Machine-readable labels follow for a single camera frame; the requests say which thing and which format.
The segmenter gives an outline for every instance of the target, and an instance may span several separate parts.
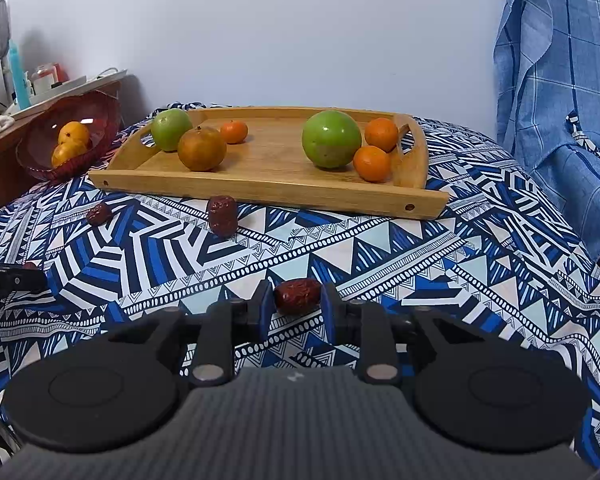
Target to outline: blue plaid fabric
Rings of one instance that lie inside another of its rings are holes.
[[[600,257],[600,0],[507,0],[498,142]]]

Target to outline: patterned tablecloth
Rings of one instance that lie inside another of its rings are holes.
[[[219,298],[250,297],[263,278],[312,276],[335,282],[344,298],[394,312],[428,304],[523,347],[559,352],[592,397],[574,449],[600,466],[600,268],[497,144],[418,122],[429,141],[427,187],[451,195],[435,221],[241,204],[237,234],[222,241],[208,230],[203,200],[106,194],[85,175],[32,188],[0,210],[0,262],[34,261],[49,290],[0,301],[0,402],[16,370],[112,323],[168,305],[202,312]],[[92,228],[85,214],[101,200],[115,216]],[[358,349],[329,345],[318,311],[274,316],[268,341],[235,357],[238,368],[353,366]]]

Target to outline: tray handle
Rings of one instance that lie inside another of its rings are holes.
[[[396,114],[394,123],[399,131],[398,147],[392,157],[394,186],[424,189],[429,174],[429,149],[424,132],[410,115]],[[413,136],[413,146],[403,154],[400,143],[407,132],[411,132]]]

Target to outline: red bowl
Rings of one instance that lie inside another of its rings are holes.
[[[53,168],[51,155],[58,145],[58,133],[70,121],[87,126],[91,149]],[[36,179],[62,182],[82,174],[107,153],[119,126],[120,103],[116,98],[98,91],[64,97],[26,126],[16,147],[16,159]]]

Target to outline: blue bottle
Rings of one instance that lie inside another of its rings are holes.
[[[16,99],[18,100],[18,108],[24,110],[31,106],[29,101],[29,91],[27,91],[27,84],[24,81],[24,71],[22,70],[22,63],[20,62],[20,54],[18,54],[18,47],[13,40],[9,40],[9,66],[11,67],[11,73],[13,74],[13,88],[16,91]]]

